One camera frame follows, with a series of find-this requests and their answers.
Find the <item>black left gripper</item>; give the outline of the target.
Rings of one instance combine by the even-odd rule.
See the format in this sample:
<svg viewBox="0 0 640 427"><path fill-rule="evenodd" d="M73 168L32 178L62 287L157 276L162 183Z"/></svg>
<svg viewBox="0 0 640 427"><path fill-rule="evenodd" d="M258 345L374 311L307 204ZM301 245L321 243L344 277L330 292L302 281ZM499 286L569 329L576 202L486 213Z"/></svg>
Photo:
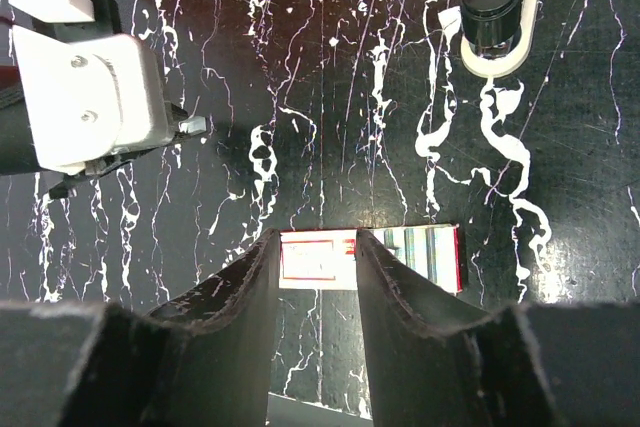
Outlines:
<svg viewBox="0 0 640 427"><path fill-rule="evenodd" d="M1 67L0 173L2 176L42 172L26 108L19 70Z"/></svg>

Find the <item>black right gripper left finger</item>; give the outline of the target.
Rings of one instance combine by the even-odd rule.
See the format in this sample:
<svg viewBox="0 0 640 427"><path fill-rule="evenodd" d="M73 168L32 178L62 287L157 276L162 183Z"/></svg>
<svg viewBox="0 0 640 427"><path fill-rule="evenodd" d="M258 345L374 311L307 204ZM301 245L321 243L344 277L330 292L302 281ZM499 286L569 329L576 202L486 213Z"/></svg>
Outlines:
<svg viewBox="0 0 640 427"><path fill-rule="evenodd" d="M5 426L261 426L280 235L139 315L116 303L1 306Z"/></svg>

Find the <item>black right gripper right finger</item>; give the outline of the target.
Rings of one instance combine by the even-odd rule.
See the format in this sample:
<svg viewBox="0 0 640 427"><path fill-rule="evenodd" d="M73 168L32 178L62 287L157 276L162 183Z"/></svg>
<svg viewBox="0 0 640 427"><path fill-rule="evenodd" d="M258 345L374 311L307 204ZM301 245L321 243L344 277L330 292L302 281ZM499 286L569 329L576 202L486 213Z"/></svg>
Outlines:
<svg viewBox="0 0 640 427"><path fill-rule="evenodd" d="M635 426L639 307L512 304L489 313L356 236L377 426Z"/></svg>

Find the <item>grey staple strip piece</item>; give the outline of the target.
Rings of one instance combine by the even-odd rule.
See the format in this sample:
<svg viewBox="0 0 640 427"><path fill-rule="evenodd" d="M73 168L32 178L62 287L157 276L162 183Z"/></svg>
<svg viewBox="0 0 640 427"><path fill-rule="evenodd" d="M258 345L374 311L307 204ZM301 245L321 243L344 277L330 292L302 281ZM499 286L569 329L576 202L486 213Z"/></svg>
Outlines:
<svg viewBox="0 0 640 427"><path fill-rule="evenodd" d="M201 116L192 116L178 123L179 133L183 136L198 136L208 130L207 120Z"/></svg>

